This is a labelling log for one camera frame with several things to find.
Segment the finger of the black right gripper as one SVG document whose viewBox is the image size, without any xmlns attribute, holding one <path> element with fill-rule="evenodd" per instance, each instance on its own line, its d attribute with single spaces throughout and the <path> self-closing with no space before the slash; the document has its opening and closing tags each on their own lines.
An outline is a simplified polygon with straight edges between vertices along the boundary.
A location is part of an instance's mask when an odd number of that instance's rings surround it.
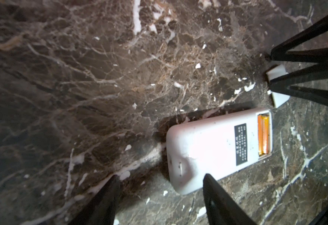
<svg viewBox="0 0 328 225">
<path fill-rule="evenodd" d="M 328 107 L 328 90 L 300 86 L 321 80 L 328 80 L 328 66 L 311 66 L 273 79 L 269 82 L 269 90 Z"/>
<path fill-rule="evenodd" d="M 328 47 L 315 47 L 313 39 L 328 32 L 328 15 L 277 45 L 271 50 L 271 60 L 282 62 L 320 63 L 328 61 Z"/>
</svg>

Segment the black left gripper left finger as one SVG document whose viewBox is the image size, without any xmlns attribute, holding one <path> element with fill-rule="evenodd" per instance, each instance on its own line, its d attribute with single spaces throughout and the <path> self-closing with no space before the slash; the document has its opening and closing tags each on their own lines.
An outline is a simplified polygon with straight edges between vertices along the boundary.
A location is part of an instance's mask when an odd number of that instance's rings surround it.
<svg viewBox="0 0 328 225">
<path fill-rule="evenodd" d="M 70 225 L 113 225 L 121 195 L 121 182 L 112 176 Z"/>
</svg>

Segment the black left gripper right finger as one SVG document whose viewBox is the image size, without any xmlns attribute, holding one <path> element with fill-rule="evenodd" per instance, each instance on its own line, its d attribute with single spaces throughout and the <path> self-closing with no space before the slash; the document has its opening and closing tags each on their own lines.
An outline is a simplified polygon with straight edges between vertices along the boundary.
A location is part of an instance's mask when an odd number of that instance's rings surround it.
<svg viewBox="0 0 328 225">
<path fill-rule="evenodd" d="M 209 173 L 204 176 L 202 190 L 210 225 L 255 224 Z"/>
</svg>

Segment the white battery cover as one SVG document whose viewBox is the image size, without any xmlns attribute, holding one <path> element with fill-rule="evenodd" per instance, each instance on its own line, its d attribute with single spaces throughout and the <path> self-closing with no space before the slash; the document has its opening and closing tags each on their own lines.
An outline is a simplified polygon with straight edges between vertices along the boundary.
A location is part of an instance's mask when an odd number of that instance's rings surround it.
<svg viewBox="0 0 328 225">
<path fill-rule="evenodd" d="M 275 66 L 273 69 L 266 72 L 266 75 L 267 75 L 267 78 L 268 78 L 269 82 L 273 79 L 282 77 L 282 76 L 287 75 L 287 74 L 288 73 L 286 72 L 285 66 L 282 65 L 282 64 L 278 65 L 278 66 Z M 290 99 L 289 95 L 285 95 L 285 94 L 281 94 L 281 93 L 277 93 L 277 92 L 272 92 L 271 90 L 268 90 L 267 94 L 271 95 L 275 108 L 279 108 L 280 106 L 282 106 L 284 103 L 286 103 Z"/>
</svg>

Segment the orange battery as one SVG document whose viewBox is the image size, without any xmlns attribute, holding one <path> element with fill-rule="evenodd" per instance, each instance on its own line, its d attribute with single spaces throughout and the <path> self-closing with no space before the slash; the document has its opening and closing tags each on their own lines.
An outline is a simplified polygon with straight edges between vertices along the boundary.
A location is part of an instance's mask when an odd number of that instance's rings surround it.
<svg viewBox="0 0 328 225">
<path fill-rule="evenodd" d="M 263 122 L 263 153 L 269 154 L 269 116 L 262 116 Z"/>
<path fill-rule="evenodd" d="M 258 145 L 259 156 L 263 155 L 263 119 L 262 115 L 258 115 Z"/>
</svg>

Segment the white remote control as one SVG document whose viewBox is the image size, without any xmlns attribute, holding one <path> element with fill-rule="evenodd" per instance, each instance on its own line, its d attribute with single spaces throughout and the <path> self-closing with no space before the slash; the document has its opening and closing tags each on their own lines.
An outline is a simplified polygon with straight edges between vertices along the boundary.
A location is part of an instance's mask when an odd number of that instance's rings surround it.
<svg viewBox="0 0 328 225">
<path fill-rule="evenodd" d="M 258 115 L 269 116 L 269 154 L 259 156 Z M 272 114 L 255 108 L 169 128 L 166 152 L 170 183 L 180 195 L 203 187 L 205 174 L 221 180 L 272 155 Z"/>
</svg>

